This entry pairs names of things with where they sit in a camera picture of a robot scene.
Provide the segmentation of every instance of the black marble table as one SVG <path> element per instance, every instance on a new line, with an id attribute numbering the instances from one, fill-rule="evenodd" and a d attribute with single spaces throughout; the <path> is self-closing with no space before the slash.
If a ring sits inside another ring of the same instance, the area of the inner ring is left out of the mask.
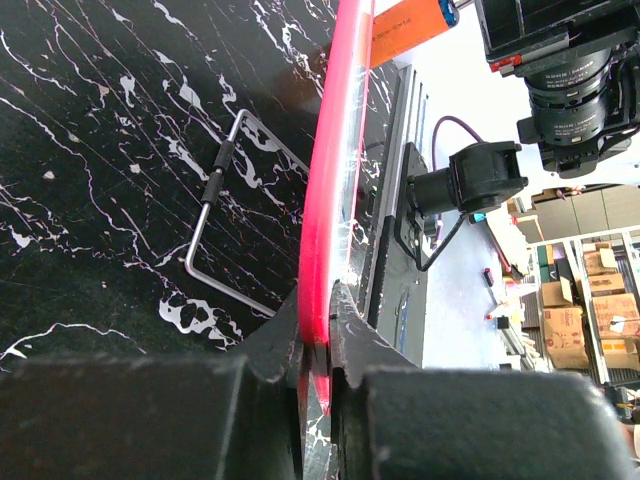
<path id="1" fill-rule="evenodd" d="M 226 351 L 267 321 L 183 258 L 240 109 L 309 161 L 337 5 L 0 3 L 0 375 L 36 355 Z M 393 66 L 372 73 L 356 298 L 394 81 Z M 199 268 L 277 309 L 296 282 L 306 175 L 250 125 L 237 146 Z"/>

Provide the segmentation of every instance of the camera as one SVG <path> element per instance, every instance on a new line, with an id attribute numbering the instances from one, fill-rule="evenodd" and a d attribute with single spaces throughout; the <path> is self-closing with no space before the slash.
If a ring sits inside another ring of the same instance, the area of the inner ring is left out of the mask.
<path id="1" fill-rule="evenodd" d="M 520 141 L 574 178 L 640 131 L 640 0 L 476 0 L 487 61 L 521 77 L 531 117 Z"/>

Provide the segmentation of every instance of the screwdriver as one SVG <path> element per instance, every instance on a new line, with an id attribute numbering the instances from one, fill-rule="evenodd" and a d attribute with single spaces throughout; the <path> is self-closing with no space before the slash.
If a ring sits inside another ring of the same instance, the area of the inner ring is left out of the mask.
<path id="1" fill-rule="evenodd" d="M 370 68 L 446 32 L 459 21 L 460 12 L 452 0 L 404 0 L 394 5 L 373 20 Z"/>

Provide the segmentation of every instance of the camera lens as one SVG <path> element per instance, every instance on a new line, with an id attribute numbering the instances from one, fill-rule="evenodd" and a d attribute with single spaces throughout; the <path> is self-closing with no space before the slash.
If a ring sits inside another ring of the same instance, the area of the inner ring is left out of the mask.
<path id="1" fill-rule="evenodd" d="M 575 145 L 602 131 L 610 59 L 605 49 L 525 79 L 534 125 L 545 143 Z"/>

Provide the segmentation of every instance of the orange object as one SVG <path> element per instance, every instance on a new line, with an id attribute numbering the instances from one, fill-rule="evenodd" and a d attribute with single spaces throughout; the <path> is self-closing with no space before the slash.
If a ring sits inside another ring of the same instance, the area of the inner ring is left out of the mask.
<path id="1" fill-rule="evenodd" d="M 438 0 L 404 0 L 373 20 L 371 68 L 447 30 Z"/>

